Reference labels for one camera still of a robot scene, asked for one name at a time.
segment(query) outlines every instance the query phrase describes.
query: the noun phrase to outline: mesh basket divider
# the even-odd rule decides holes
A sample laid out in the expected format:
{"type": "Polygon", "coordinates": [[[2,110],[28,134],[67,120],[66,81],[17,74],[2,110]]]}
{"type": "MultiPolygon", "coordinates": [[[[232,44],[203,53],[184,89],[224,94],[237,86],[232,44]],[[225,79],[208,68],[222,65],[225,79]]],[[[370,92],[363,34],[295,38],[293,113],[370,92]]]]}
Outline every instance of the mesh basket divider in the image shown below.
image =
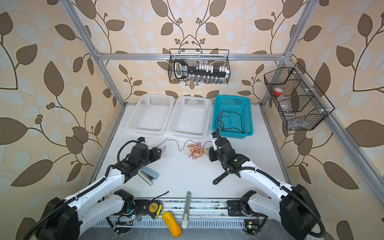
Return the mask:
{"type": "Polygon", "coordinates": [[[265,86],[286,129],[310,131],[334,110],[334,106],[330,102],[333,109],[328,111],[315,96],[313,90],[316,89],[304,82],[300,70],[295,67],[278,68],[264,74],[265,86]],[[284,98],[279,101],[275,91],[276,94],[281,92],[284,98]]]}

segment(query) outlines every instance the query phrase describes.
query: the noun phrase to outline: metal rail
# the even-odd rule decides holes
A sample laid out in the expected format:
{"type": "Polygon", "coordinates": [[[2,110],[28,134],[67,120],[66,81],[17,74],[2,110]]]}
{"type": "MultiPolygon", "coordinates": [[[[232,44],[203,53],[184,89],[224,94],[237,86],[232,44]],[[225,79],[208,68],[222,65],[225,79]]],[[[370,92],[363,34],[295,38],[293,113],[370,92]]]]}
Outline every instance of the metal rail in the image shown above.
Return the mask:
{"type": "MultiPolygon", "coordinates": [[[[222,56],[220,54],[209,54],[210,56],[222,56]]],[[[100,53],[97,54],[100,60],[169,60],[169,54],[161,53],[100,53]]],[[[228,56],[230,61],[282,61],[283,54],[238,54],[231,53],[228,56]]]]}
{"type": "Polygon", "coordinates": [[[109,88],[111,89],[113,95],[116,97],[117,102],[121,105],[125,105],[124,98],[121,96],[119,89],[117,88],[115,82],[113,81],[112,77],[110,76],[107,66],[103,63],[101,59],[98,58],[96,55],[96,48],[91,40],[91,37],[89,36],[87,30],[85,29],[83,23],[79,19],[79,16],[76,13],[76,10],[71,2],[71,0],[60,0],[61,6],[63,7],[64,12],[68,15],[68,18],[71,20],[73,26],[75,27],[76,31],[79,33],[80,38],[82,39],[85,47],[87,48],[89,54],[91,55],[94,63],[96,64],[97,68],[101,71],[101,74],[103,75],[106,83],[108,84],[109,88]]]}

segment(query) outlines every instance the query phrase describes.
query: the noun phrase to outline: wire mesh basket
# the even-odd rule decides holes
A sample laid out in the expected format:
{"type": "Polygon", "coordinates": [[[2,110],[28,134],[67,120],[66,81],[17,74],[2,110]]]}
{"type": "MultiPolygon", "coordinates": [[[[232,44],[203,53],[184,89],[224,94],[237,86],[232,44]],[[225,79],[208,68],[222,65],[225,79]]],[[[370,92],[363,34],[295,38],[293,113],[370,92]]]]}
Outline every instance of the wire mesh basket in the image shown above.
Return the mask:
{"type": "Polygon", "coordinates": [[[228,55],[223,49],[170,49],[169,82],[228,84],[228,55]]]}
{"type": "Polygon", "coordinates": [[[333,110],[334,106],[313,81],[309,87],[301,77],[303,68],[278,68],[264,74],[265,86],[274,101],[287,130],[313,130],[333,110]],[[324,96],[330,106],[324,106],[315,96],[324,96]]]}

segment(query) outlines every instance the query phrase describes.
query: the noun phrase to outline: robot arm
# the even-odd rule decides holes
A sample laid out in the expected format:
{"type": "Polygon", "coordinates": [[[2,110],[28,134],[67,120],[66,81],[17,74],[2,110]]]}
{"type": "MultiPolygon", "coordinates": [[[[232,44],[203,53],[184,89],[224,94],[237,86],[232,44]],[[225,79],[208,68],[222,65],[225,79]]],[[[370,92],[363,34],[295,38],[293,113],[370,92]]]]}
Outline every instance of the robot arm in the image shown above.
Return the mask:
{"type": "Polygon", "coordinates": [[[218,128],[211,134],[211,139],[213,147],[209,149],[209,160],[211,162],[219,160],[225,170],[213,184],[216,185],[229,174],[235,173],[238,177],[255,184],[269,196],[264,197],[252,190],[247,192],[240,199],[243,214],[252,215],[257,212],[271,217],[281,222],[287,232],[298,240],[304,239],[308,234],[324,237],[325,228],[320,220],[320,214],[303,186],[293,187],[279,181],[259,169],[246,156],[236,154],[229,141],[220,137],[218,128]],[[316,223],[320,226],[320,233],[311,232],[316,223]]]}
{"type": "Polygon", "coordinates": [[[64,200],[56,197],[49,201],[40,221],[24,239],[29,239],[35,232],[39,240],[76,240],[101,219],[122,210],[129,213],[133,196],[124,190],[118,190],[107,200],[97,202],[135,176],[140,168],[160,159],[161,152],[156,147],[148,149],[147,145],[137,143],[125,159],[108,167],[104,177],[64,200]]]}

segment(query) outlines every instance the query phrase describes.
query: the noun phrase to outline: wallpaper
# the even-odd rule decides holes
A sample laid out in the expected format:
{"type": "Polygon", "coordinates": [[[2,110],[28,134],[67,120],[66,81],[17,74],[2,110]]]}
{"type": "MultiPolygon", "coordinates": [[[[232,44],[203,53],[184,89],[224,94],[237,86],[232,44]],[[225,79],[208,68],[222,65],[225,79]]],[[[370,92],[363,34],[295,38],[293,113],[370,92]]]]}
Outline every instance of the wallpaper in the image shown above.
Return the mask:
{"type": "Polygon", "coordinates": [[[326,123],[312,131],[287,131],[270,106],[266,114],[289,173],[319,210],[324,240],[382,239],[384,208],[326,123]]]}
{"type": "MultiPolygon", "coordinates": [[[[251,102],[261,102],[266,87],[263,75],[276,68],[273,61],[231,61],[228,84],[169,82],[166,61],[115,61],[107,64],[108,71],[128,103],[137,103],[146,93],[210,98],[219,94],[246,96],[251,102]]],[[[109,89],[104,95],[109,97],[109,89]]]]}
{"type": "Polygon", "coordinates": [[[0,1],[2,239],[85,186],[120,111],[57,2],[0,1]]]}
{"type": "MultiPolygon", "coordinates": [[[[383,10],[383,1],[320,0],[292,55],[381,174],[383,10]]],[[[324,239],[382,239],[384,208],[326,123],[287,131],[272,102],[266,112],[294,183],[321,214],[324,239]]]]}
{"type": "Polygon", "coordinates": [[[384,2],[323,5],[310,19],[293,59],[320,84],[336,116],[383,176],[384,2]]]}
{"type": "Polygon", "coordinates": [[[283,53],[304,0],[72,0],[99,52],[283,53]]]}

